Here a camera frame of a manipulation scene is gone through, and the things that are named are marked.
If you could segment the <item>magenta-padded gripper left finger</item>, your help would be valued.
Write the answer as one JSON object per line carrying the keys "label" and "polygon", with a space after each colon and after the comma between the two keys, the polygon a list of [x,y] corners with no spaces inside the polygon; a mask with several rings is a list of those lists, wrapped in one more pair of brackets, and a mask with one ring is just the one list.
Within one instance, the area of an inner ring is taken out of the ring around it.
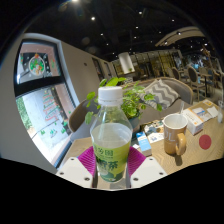
{"label": "magenta-padded gripper left finger", "polygon": [[70,157],[56,175],[84,188],[96,188],[98,174],[93,147],[78,157]]}

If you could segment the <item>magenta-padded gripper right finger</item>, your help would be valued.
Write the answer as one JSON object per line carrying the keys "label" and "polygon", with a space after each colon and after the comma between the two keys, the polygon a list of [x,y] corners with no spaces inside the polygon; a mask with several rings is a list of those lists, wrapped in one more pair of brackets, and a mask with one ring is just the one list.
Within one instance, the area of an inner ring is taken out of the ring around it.
{"label": "magenta-padded gripper right finger", "polygon": [[127,187],[140,188],[167,175],[154,157],[145,157],[134,147],[127,159]]}

